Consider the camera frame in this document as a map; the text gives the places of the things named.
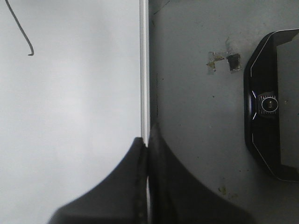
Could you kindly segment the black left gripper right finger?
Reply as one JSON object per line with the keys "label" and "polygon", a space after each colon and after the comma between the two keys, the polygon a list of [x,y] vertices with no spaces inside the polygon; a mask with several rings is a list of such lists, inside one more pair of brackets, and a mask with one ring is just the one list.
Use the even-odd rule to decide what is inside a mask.
{"label": "black left gripper right finger", "polygon": [[179,161],[158,124],[149,134],[149,192],[153,224],[254,224],[245,210],[197,180]]}

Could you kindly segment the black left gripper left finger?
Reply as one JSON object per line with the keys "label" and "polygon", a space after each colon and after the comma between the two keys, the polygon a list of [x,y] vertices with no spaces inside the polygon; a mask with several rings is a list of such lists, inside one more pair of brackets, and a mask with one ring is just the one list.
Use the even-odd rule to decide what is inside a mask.
{"label": "black left gripper left finger", "polygon": [[50,224],[146,224],[147,148],[135,138],[118,166],[97,186],[60,207]]}

